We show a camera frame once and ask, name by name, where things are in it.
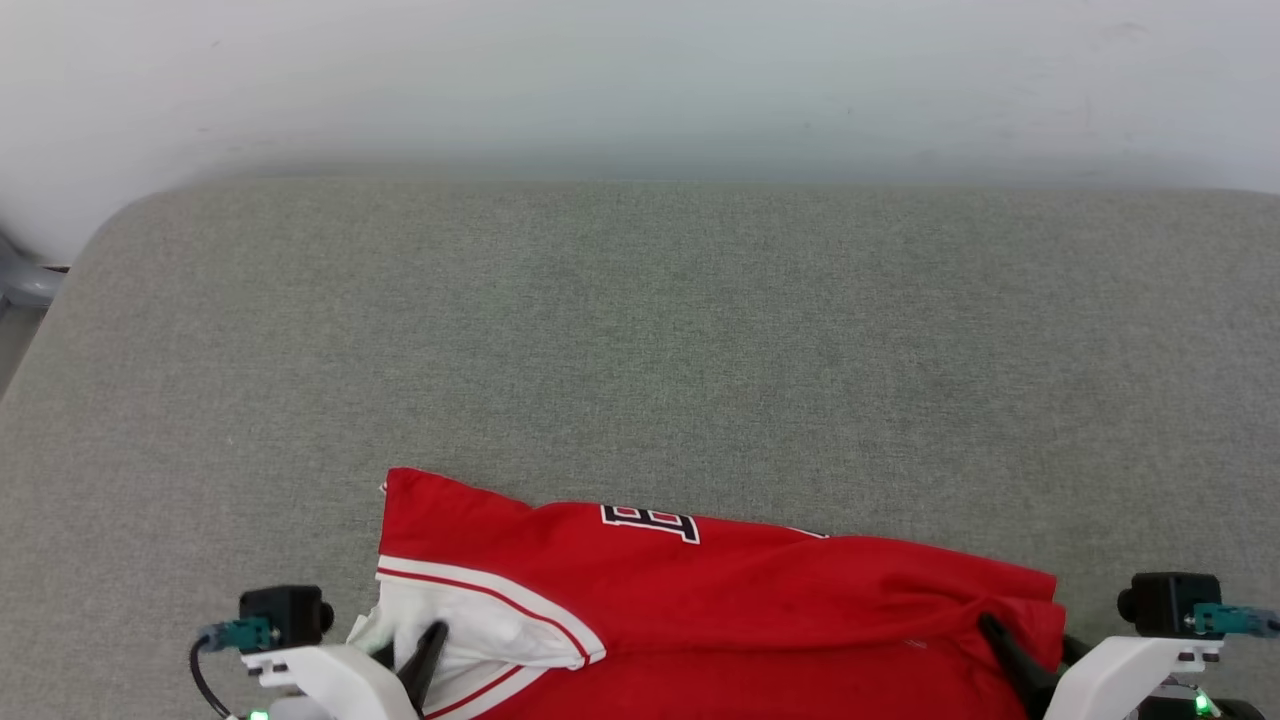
red stripe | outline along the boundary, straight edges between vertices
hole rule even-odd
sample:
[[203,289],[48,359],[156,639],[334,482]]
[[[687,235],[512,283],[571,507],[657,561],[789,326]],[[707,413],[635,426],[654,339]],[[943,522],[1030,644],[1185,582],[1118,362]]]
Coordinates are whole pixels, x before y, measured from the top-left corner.
[[488,685],[480,688],[479,691],[468,694],[467,697],[460,700],[458,702],[454,702],[453,705],[451,705],[448,707],[442,707],[440,710],[436,710],[435,712],[433,712],[430,715],[422,716],[422,720],[431,720],[431,717],[439,717],[440,715],[444,715],[445,712],[453,712],[454,710],[462,707],[463,705],[471,702],[472,700],[475,700],[475,698],[483,696],[484,693],[494,689],[495,687],[503,684],[504,682],[507,682],[507,678],[511,678],[512,675],[515,675],[516,673],[520,673],[521,670],[524,670],[524,666],[522,665],[516,665],[511,670],[507,670],[506,673],[503,673],[497,680],[489,683]]
[[552,620],[550,618],[544,618],[544,616],[534,612],[532,610],[529,610],[527,607],[520,605],[518,602],[511,600],[509,597],[502,594],[500,592],[498,592],[495,589],[490,589],[490,588],[481,587],[481,585],[472,585],[471,583],[462,583],[462,582],[458,582],[458,580],[451,580],[448,578],[436,578],[434,575],[419,575],[417,573],[406,573],[403,570],[388,570],[387,568],[379,568],[378,571],[383,573],[385,575],[394,575],[397,578],[410,578],[412,580],[426,580],[429,583],[439,583],[442,585],[453,585],[456,588],[462,588],[462,589],[468,589],[468,591],[475,591],[475,592],[483,592],[483,593],[485,593],[485,594],[488,594],[490,597],[495,597],[495,598],[506,602],[507,605],[515,607],[520,612],[522,612],[522,614],[532,618],[534,620],[541,620],[543,623],[547,623],[549,625],[554,625],[557,630],[564,633],[564,637],[568,638],[568,642],[573,643],[573,650],[576,650],[577,653],[582,656],[582,664],[584,665],[590,665],[591,664],[591,656],[586,653],[586,648],[582,647],[582,643],[577,642],[577,638],[573,637],[573,633],[568,632],[568,628],[566,628],[564,625],[561,625],[559,623],[557,623],[556,620]]

teal connector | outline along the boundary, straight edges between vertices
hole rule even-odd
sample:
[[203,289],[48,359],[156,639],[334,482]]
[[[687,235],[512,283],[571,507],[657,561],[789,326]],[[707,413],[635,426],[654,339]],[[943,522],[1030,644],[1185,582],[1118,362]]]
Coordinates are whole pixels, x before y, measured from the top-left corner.
[[1280,637],[1280,616],[1271,610],[1198,602],[1193,610],[1197,633]]
[[271,623],[266,618],[228,620],[201,628],[200,634],[209,638],[201,652],[218,652],[228,647],[241,652],[253,652],[269,650],[273,644]]
[[248,618],[223,624],[223,644],[241,651],[271,647],[271,624],[266,618]]

gray cushion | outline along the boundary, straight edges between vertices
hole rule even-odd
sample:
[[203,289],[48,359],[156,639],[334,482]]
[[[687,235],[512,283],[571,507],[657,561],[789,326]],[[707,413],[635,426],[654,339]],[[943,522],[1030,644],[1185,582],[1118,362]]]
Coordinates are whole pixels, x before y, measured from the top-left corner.
[[[371,606],[388,466],[1280,603],[1280,199],[274,179],[142,201],[0,401],[0,716],[207,717],[241,591]],[[1280,712],[1280,643],[1215,694]],[[262,696],[210,661],[233,708]]]

clothing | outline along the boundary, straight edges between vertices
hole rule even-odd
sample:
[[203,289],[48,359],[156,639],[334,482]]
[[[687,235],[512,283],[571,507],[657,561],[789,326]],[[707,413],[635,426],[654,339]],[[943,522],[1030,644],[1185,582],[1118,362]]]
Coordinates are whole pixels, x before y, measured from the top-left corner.
[[608,505],[530,507],[394,469],[379,605],[352,642],[401,666],[449,641],[428,717],[1020,717],[978,630],[996,615],[1056,667],[1051,575],[870,537]]

white wall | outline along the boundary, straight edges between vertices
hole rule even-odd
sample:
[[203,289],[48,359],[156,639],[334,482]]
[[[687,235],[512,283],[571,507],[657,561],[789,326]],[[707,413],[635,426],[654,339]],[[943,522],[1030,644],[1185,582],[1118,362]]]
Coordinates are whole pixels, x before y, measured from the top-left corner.
[[1275,0],[0,0],[0,228],[146,193],[468,177],[1280,191]]

